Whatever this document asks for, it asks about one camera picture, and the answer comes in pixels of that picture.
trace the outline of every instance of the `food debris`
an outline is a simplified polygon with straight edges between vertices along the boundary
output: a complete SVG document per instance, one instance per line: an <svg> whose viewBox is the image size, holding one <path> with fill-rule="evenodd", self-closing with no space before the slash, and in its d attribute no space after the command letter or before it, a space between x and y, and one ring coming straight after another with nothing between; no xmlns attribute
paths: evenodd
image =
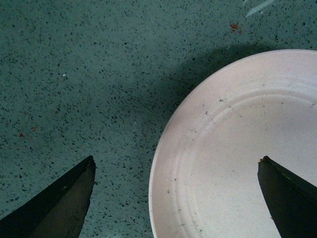
<svg viewBox="0 0 317 238"><path fill-rule="evenodd" d="M238 24L230 24L230 27L231 27L231 32L235 32L236 30L239 30L238 33L241 34L242 33L242 30L239 29L240 26Z"/></svg>
<svg viewBox="0 0 317 238"><path fill-rule="evenodd" d="M230 27L233 29L233 31L235 31L239 28L239 26L237 24L230 24Z"/></svg>

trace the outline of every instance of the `paper plate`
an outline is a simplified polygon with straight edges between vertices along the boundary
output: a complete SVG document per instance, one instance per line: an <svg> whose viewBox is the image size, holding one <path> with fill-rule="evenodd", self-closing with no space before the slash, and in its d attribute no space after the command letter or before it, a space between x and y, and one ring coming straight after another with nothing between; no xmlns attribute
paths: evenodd
<svg viewBox="0 0 317 238"><path fill-rule="evenodd" d="M156 238L279 238L259 186L268 155L317 184L317 52L234 62L181 103L159 141L149 206Z"/></svg>

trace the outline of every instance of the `speckled green surface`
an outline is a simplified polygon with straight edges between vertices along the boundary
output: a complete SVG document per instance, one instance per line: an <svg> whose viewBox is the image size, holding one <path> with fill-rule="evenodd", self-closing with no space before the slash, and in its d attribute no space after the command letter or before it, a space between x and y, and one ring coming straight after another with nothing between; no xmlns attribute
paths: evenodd
<svg viewBox="0 0 317 238"><path fill-rule="evenodd" d="M316 1L275 0L247 18L264 0L243 2L3 1L0 218L93 155L80 237L153 237L151 162L186 95L240 58L317 49Z"/></svg>

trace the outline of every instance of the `green countertop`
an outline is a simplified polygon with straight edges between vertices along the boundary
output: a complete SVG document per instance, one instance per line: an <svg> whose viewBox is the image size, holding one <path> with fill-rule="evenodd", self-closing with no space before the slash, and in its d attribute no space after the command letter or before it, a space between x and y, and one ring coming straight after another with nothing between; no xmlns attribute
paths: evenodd
<svg viewBox="0 0 317 238"><path fill-rule="evenodd" d="M0 218L93 155L80 237L153 237L151 163L181 101L243 57L317 49L317 1L273 0L247 16L263 2L5 0Z"/></svg>

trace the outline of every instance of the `white scratch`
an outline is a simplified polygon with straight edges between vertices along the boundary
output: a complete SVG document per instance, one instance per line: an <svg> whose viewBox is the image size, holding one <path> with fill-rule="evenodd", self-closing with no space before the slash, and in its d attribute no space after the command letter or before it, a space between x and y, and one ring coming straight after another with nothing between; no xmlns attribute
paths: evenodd
<svg viewBox="0 0 317 238"><path fill-rule="evenodd" d="M252 14L256 13L257 11L260 11L262 8L265 8L267 5L271 4L272 2L274 2L274 0L266 0L265 2L261 3L260 5L252 7L251 10L246 15L246 18L248 16L251 16Z"/></svg>

